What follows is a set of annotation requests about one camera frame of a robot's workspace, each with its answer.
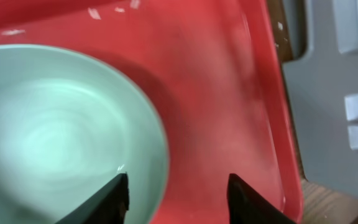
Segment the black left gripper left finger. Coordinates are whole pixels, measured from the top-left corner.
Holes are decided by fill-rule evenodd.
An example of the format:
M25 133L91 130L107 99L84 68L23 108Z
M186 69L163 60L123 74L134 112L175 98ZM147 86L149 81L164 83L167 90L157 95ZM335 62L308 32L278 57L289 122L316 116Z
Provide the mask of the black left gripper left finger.
M57 224L123 224L129 210L129 178L121 173Z

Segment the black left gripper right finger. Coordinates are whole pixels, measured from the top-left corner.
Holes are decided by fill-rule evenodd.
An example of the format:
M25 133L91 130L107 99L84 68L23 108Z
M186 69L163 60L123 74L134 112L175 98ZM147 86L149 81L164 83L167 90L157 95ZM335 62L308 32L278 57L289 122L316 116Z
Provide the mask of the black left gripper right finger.
M295 224L237 174L229 174L226 197L230 224Z

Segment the green bowl with rice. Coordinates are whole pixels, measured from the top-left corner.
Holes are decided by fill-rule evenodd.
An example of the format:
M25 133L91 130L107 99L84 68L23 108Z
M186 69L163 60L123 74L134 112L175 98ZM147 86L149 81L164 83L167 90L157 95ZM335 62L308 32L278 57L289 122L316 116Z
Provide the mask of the green bowl with rice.
M167 186L165 130L119 70L45 45L0 45L0 223L56 223L113 178L126 223L149 223Z

